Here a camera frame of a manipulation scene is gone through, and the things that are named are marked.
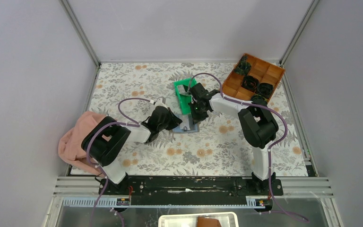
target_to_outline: green plastic container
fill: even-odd
[[[179,91],[177,89],[177,86],[180,85],[180,84],[188,86],[190,80],[191,80],[191,78],[188,78],[188,79],[179,80],[179,81],[176,81],[176,82],[173,83],[174,90],[176,91],[176,95],[177,95],[177,97],[179,99],[179,104],[180,104],[182,114],[191,113],[191,109],[190,109],[190,106],[189,106],[189,103],[191,103],[191,96],[182,96],[182,95],[180,95]],[[197,82],[195,81],[195,79],[193,79],[193,81],[191,82],[191,86],[194,86],[196,84],[197,84]]]

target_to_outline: brown object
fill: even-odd
[[[218,219],[198,217],[197,227],[222,227]]]
[[[59,157],[66,163],[76,166],[93,175],[100,175],[101,171],[87,162],[87,154],[81,148],[81,142],[94,129],[105,115],[87,111],[80,116],[74,128],[70,129],[60,140]]]
[[[245,53],[243,56],[247,56],[247,62],[251,64],[251,70],[248,73],[249,76],[253,76],[254,78],[258,79],[259,83],[269,83],[273,85],[273,91],[269,97],[270,99],[275,92],[277,85],[282,80],[285,69],[259,58],[256,58],[247,53]],[[255,93],[241,87],[244,76],[235,73],[234,69],[222,85],[223,93],[228,96],[238,98],[240,100],[250,100]]]

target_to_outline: dark green object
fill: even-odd
[[[234,69],[234,72],[242,75],[242,76],[247,76],[248,73],[251,70],[251,64],[249,62],[247,62],[247,56],[243,56],[240,61],[239,64],[237,65],[237,67]]]

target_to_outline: black object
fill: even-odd
[[[116,206],[129,206],[130,200],[128,198],[117,198]]]
[[[262,100],[265,103],[267,102],[266,99],[263,96],[260,96],[260,95],[257,95],[257,94],[253,95],[251,97],[251,99],[250,99],[250,101],[255,101],[255,100]]]
[[[263,209],[255,208],[256,212],[266,212],[272,210],[273,201],[272,200],[265,200],[265,199],[256,199],[255,200],[256,206],[262,206]]]
[[[158,133],[163,129],[172,130],[180,125],[183,121],[176,117],[170,108],[164,106],[157,106],[148,117],[141,124],[149,129],[151,134],[147,140],[147,143],[152,142],[158,137]]]
[[[212,90],[208,92],[201,83],[198,83],[190,88],[190,94],[196,100],[193,103],[189,103],[191,109],[191,116],[193,118],[193,124],[197,124],[200,121],[205,120],[208,117],[207,111],[213,111],[209,104],[212,96],[219,93],[218,90]]]
[[[242,58],[240,59],[239,63],[237,64],[237,67],[234,69],[234,72],[242,75],[242,76],[246,76],[248,75],[248,73],[251,70],[251,64],[249,62],[247,62],[247,56],[242,56]]]
[[[243,78],[242,87],[249,91],[255,92],[257,90],[258,84],[259,81],[253,76],[245,76]]]
[[[81,143],[81,148],[87,150],[88,144],[91,141],[94,134],[102,128],[104,125],[116,122],[112,117],[105,117],[99,124],[84,138]],[[102,136],[111,138],[106,141]],[[107,166],[112,163],[121,148],[130,135],[130,130],[120,125],[112,125],[104,129],[94,140],[90,148],[90,156],[93,157],[100,166]]]
[[[267,106],[264,100],[255,99],[253,104]],[[264,148],[267,143],[276,139],[279,126],[269,110],[249,106],[238,114],[243,134],[247,142],[256,148]]]
[[[281,181],[274,176],[272,191],[274,195],[281,196]],[[119,185],[109,182],[103,194],[127,196],[128,187],[132,186],[131,205],[246,205],[246,196],[269,195],[268,181],[254,177],[133,175],[125,179]]]
[[[273,91],[273,85],[268,83],[260,83],[255,93],[264,96],[266,99],[269,99],[270,95],[272,94],[272,91]]]

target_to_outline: cable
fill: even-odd
[[[283,122],[283,125],[284,125],[284,127],[285,127],[285,132],[284,132],[284,134],[283,134],[283,136],[280,138],[280,139],[278,139],[278,140],[276,140],[275,142],[273,142],[269,147],[268,147],[268,165],[269,165],[269,167],[268,167],[268,184],[269,184],[269,192],[270,192],[270,194],[271,194],[271,196],[272,196],[272,199],[273,199],[273,201],[274,201],[274,203],[281,209],[281,211],[274,211],[274,213],[284,213],[284,214],[286,214],[287,216],[289,216],[289,217],[291,217],[291,218],[293,218],[294,220],[297,220],[297,221],[300,221],[300,222],[303,222],[303,223],[309,223],[310,222],[310,220],[307,218],[307,217],[305,217],[305,216],[303,216],[303,215],[301,215],[301,214],[298,214],[298,213],[295,213],[295,212],[290,212],[290,211],[286,211],[286,210],[284,210],[280,205],[279,205],[279,203],[276,201],[276,198],[275,198],[275,196],[273,195],[273,191],[272,191],[272,182],[271,182],[271,175],[272,175],[272,171],[271,171],[271,167],[272,167],[272,154],[271,154],[271,152],[270,152],[270,149],[274,146],[274,145],[276,145],[277,143],[279,143],[280,141],[282,141],[286,136],[287,136],[287,123],[286,123],[286,121],[284,120],[284,118],[278,113],[278,112],[276,112],[275,110],[273,110],[273,109],[270,109],[270,108],[268,108],[268,107],[266,107],[266,106],[263,106],[263,105],[257,105],[257,104],[253,104],[253,103],[244,103],[244,102],[240,102],[240,101],[238,101],[238,100],[235,100],[235,99],[232,99],[232,98],[229,98],[229,97],[227,97],[227,96],[224,96],[224,94],[223,94],[223,92],[222,92],[222,83],[220,82],[220,80],[218,79],[218,78],[216,78],[214,75],[212,75],[212,74],[209,74],[209,73],[206,73],[206,72],[203,72],[203,73],[198,73],[198,74],[196,74],[196,75],[194,75],[191,79],[190,79],[190,82],[189,82],[189,89],[190,89],[190,85],[191,85],[191,82],[192,82],[192,80],[193,80],[193,78],[194,77],[196,77],[196,76],[198,76],[198,75],[203,75],[203,74],[205,74],[205,75],[209,75],[209,76],[212,76],[213,78],[215,78],[215,80],[219,83],[219,87],[220,87],[220,95],[221,95],[221,97],[222,98],[224,98],[224,99],[226,99],[226,100],[228,100],[228,101],[231,101],[231,102],[234,102],[234,103],[238,103],[238,104],[242,104],[242,105],[247,105],[247,106],[254,106],[254,107],[257,107],[257,108],[262,108],[262,109],[265,109],[265,110],[268,110],[268,111],[270,111],[270,112],[272,112],[272,113],[274,113],[276,116],[278,116],[279,118],[280,118],[280,120],[282,120],[282,122]]]
[[[96,133],[92,136],[90,142],[88,143],[88,146],[87,146],[87,149],[86,149],[86,157],[87,157],[87,162],[89,162],[90,164],[92,165],[95,165],[96,163],[92,163],[91,162],[91,159],[90,159],[90,149],[91,149],[91,146],[94,142],[94,140],[98,137],[98,135],[103,131],[105,130],[106,128],[108,128],[109,126],[112,126],[112,125],[127,125],[127,126],[131,126],[131,127],[139,127],[138,124],[126,124],[126,123],[123,123],[123,122],[111,122],[111,123],[107,123],[106,125],[102,126],[100,129],[98,129],[98,131],[96,131]],[[109,182],[109,178],[108,176],[105,174],[105,171],[104,169],[102,169],[99,165],[98,165],[98,168],[101,170],[101,172],[103,173],[106,181],[105,181],[105,185],[104,187],[102,188],[101,190],[101,193],[99,193],[99,196],[98,198],[96,198],[95,200],[95,203],[94,203],[94,206],[93,206],[93,211],[91,212],[91,217],[90,217],[90,226],[92,226],[92,221],[93,221],[93,216],[94,216],[94,210],[99,202],[99,199],[101,198],[101,196],[104,194],[104,191],[106,189],[106,187],[108,186],[108,182]],[[122,222],[122,225],[124,226],[124,220],[122,219],[122,216],[120,215],[121,217],[121,222]]]
[[[119,110],[120,114],[121,114],[121,115],[123,115],[124,117],[126,117],[127,119],[129,119],[130,121],[132,121],[132,122],[136,123],[136,124],[138,125],[137,127],[140,127],[140,125],[139,125],[139,122],[138,122],[138,121],[136,121],[136,120],[132,119],[131,117],[128,117],[128,116],[127,116],[125,113],[123,113],[123,111],[120,109],[120,104],[122,104],[123,102],[128,101],[128,100],[143,100],[143,101],[147,101],[147,102],[149,102],[149,100],[148,100],[148,99],[144,99],[144,98],[125,98],[125,99],[121,100],[121,101],[119,102],[119,104],[118,104],[118,110]]]
[[[115,211],[115,215],[119,215],[119,218],[120,218],[120,221],[121,221],[121,227],[124,227],[124,217],[123,217],[123,215],[120,212],[118,212],[117,210],[115,210],[114,208],[111,208],[111,210],[109,212],[112,212],[112,210]]]

